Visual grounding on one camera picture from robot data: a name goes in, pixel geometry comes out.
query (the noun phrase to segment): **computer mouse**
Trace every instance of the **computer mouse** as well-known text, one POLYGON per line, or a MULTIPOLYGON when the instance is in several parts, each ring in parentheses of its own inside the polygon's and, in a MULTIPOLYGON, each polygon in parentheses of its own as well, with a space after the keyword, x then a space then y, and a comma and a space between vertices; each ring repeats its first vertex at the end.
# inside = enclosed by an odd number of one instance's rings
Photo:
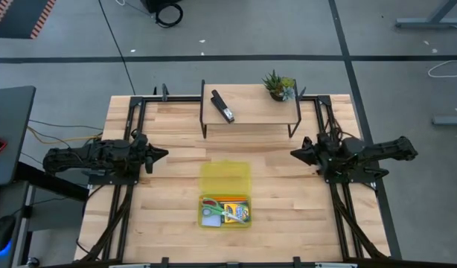
POLYGON ((10 242, 13 228, 15 227, 15 217, 13 215, 3 216, 0 218, 0 251, 10 242))

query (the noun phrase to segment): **plant pot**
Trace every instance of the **plant pot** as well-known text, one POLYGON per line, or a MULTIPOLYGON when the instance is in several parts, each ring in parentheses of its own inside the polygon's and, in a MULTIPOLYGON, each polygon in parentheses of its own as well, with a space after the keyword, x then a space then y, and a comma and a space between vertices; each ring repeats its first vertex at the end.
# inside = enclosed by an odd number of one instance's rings
POLYGON ((270 96, 272 97, 273 100, 275 101, 284 101, 283 100, 283 96, 280 96, 280 95, 276 95, 276 94, 273 94, 270 92, 270 96))

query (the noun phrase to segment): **black metal frame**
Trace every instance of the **black metal frame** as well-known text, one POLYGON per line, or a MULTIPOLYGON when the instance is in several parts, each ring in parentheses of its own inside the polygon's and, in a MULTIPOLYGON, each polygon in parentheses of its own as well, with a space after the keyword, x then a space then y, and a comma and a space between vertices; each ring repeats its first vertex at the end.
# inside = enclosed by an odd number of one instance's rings
MULTIPOLYGON (((199 121, 200 121, 200 128, 202 130, 202 136, 204 138, 207 138, 207 125, 204 124, 202 115, 204 112, 204 88, 205 88, 205 80, 202 80, 202 86, 200 89, 200 114, 199 114, 199 121)), ((296 80, 295 80, 295 102, 296 102, 296 114, 298 116, 298 121, 295 124, 295 127, 293 128, 293 131, 291 130, 291 125, 288 124, 288 137, 292 138, 293 135, 295 135, 296 130, 298 129, 298 126, 301 123, 301 109, 300 109, 300 97, 298 96, 298 86, 296 85, 296 80)))
MULTIPOLYGON (((151 96, 151 97, 131 97, 130 108, 127 116, 126 129, 124 133, 124 138, 128 139, 132 127, 132 119, 134 115, 135 108, 140 106, 139 117, 138 117, 138 126, 137 130, 142 130, 144 123, 144 113, 146 110, 146 105, 150 102, 199 102, 202 101, 201 96, 151 96)), ((324 119, 322 114, 322 105, 325 106, 327 112, 327 122, 330 125, 330 131, 333 131, 336 127, 334 125, 335 119, 333 114, 333 108, 331 106, 330 96, 329 95, 319 95, 319 96, 300 96, 300 101, 312 101, 316 111, 316 118, 318 121, 319 131, 325 131, 324 128, 324 119)), ((337 138, 336 135, 331 135, 331 138, 337 138)), ((339 237, 340 251, 342 253, 342 260, 339 263, 344 264, 356 264, 358 267, 376 267, 376 268, 391 268, 391 267, 457 267, 457 264, 439 264, 439 263, 428 263, 420 261, 402 261, 394 260, 387 258, 381 252, 377 251, 374 244, 368 239, 364 234, 362 229, 356 223, 356 217, 354 214, 354 207, 351 199, 351 192, 348 184, 342 184, 343 195, 345 199, 345 204, 341 201, 339 196, 338 188, 336 183, 328 183, 330 187, 331 198, 333 200, 333 210, 336 220, 336 228, 339 237), (351 232, 354 239, 354 248, 356 252, 356 257, 352 258, 349 255, 348 251, 348 242, 346 240, 346 233, 343 226, 343 219, 351 227, 351 232), (366 249, 366 252, 372 257, 372 259, 366 259, 362 254, 362 247, 366 249)), ((126 243, 127 228, 130 216, 130 206, 132 193, 134 190, 133 185, 128 185, 126 190, 126 196, 124 197, 123 202, 121 203, 120 208, 116 211, 118 207, 119 196, 121 194, 121 186, 116 185, 115 191, 113 193, 112 205, 109 215, 108 227, 105 232, 101 235, 98 242, 92 247, 90 253, 82 258, 81 260, 74 262, 73 264, 63 264, 56 265, 47 268, 84 268, 84 267, 109 267, 112 265, 123 264, 124 248, 126 243), (119 221, 122 220, 121 230, 119 234, 118 248, 116 259, 109 259, 109 252, 111 250, 111 239, 112 233, 115 230, 115 227, 119 224, 119 221), (96 261, 97 256, 103 250, 103 255, 101 261, 96 261)), ((151 263, 150 267, 329 267, 325 265, 325 262, 301 262, 300 257, 293 257, 293 262, 291 263, 204 263, 204 264, 170 264, 168 258, 162 258, 160 264, 151 263)))

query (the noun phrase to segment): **black stapler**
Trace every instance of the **black stapler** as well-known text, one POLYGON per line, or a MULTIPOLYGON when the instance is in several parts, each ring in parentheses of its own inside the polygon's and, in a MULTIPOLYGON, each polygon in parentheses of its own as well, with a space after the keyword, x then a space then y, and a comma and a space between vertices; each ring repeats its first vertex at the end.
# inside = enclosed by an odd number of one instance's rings
POLYGON ((220 97, 219 92, 217 90, 212 90, 213 97, 211 98, 211 102, 215 105, 217 110, 219 110, 220 114, 225 118, 227 123, 231 123, 235 121, 234 114, 231 113, 231 110, 227 107, 226 103, 223 102, 222 97, 220 97))

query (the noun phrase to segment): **black desk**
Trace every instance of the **black desk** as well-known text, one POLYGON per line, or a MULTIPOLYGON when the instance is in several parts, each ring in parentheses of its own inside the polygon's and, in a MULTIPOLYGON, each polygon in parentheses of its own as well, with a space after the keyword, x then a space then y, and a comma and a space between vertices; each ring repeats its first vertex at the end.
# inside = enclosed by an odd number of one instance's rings
MULTIPOLYGON (((49 176, 19 162, 35 91, 33 86, 0 89, 0 138, 7 142, 6 148, 0 152, 0 217, 20 209, 15 213, 16 226, 12 240, 9 246, 0 252, 0 267, 12 266, 17 244, 20 248, 16 258, 17 265, 26 260, 31 232, 28 232, 28 225, 25 224, 23 235, 19 239, 19 230, 22 219, 31 216, 31 205, 25 205, 30 185, 82 202, 85 202, 88 196, 88 190, 83 187, 49 176)), ((32 200, 33 194, 29 196, 28 204, 31 204, 32 200)))

